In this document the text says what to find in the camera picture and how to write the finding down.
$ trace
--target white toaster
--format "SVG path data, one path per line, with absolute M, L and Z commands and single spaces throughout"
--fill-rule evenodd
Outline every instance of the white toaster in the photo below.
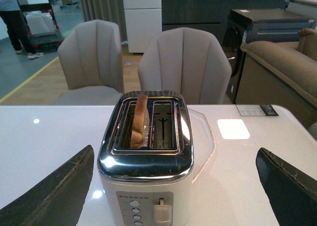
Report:
M 131 149 L 138 94 L 148 96 L 148 138 Z M 183 226 L 189 215 L 194 153 L 186 104 L 171 91 L 123 95 L 109 120 L 97 159 L 117 226 Z

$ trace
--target sofa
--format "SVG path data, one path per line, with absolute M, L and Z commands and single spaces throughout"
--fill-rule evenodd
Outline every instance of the sofa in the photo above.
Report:
M 299 36 L 299 42 L 241 46 L 246 58 L 236 103 L 286 107 L 308 129 L 317 122 L 317 31 Z

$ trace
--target black pants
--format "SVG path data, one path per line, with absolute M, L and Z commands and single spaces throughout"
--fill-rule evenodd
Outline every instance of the black pants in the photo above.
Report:
M 3 19 L 6 27 L 8 29 L 8 35 L 15 50 L 21 50 L 21 41 L 24 50 L 28 53 L 36 53 L 36 48 L 31 44 L 28 34 L 27 28 L 25 26 L 25 22 L 22 16 L 21 11 L 0 11 L 0 17 Z

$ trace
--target washing machine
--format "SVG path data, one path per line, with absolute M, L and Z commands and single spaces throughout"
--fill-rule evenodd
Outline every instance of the washing machine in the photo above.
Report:
M 309 28 L 314 20 L 282 9 L 234 9 L 228 17 L 222 48 L 232 67 L 227 95 L 235 104 L 243 71 L 245 53 L 242 43 L 263 40 L 299 41 L 298 31 Z

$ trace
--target gray floor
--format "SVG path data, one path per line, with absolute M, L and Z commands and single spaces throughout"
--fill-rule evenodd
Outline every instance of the gray floor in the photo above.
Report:
M 81 10 L 76 4 L 68 5 L 54 14 L 64 36 L 76 24 L 83 22 Z M 26 52 L 15 54 L 9 38 L 0 40 L 0 99 L 57 57 L 57 52 L 45 52 L 43 57 L 34 60 L 29 60 L 27 55 Z

